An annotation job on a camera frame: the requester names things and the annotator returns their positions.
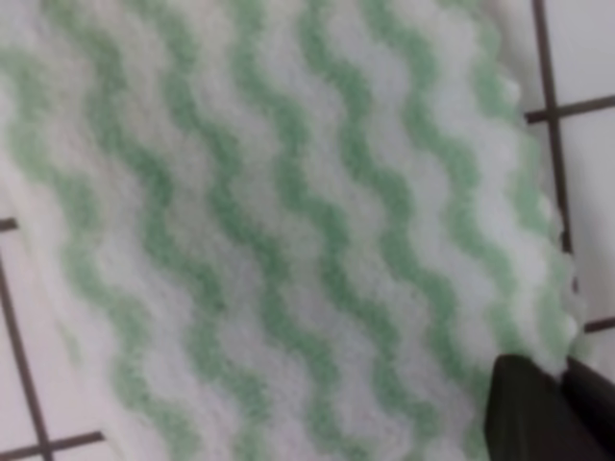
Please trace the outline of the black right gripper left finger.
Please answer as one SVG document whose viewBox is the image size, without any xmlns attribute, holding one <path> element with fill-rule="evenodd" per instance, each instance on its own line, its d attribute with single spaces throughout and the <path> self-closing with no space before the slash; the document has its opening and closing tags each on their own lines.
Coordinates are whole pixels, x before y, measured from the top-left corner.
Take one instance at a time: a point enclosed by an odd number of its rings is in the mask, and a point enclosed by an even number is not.
<svg viewBox="0 0 615 461">
<path fill-rule="evenodd" d="M 610 458 L 566 401 L 561 377 L 522 355 L 495 361 L 483 432 L 491 460 Z"/>
</svg>

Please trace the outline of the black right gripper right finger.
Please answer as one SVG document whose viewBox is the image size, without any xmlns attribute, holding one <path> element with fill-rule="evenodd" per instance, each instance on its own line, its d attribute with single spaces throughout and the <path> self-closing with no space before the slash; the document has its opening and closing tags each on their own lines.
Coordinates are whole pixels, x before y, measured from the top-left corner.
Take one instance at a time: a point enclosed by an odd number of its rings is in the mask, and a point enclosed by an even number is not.
<svg viewBox="0 0 615 461">
<path fill-rule="evenodd" d="M 594 440 L 614 455 L 614 383 L 573 357 L 561 377 L 566 401 Z"/>
</svg>

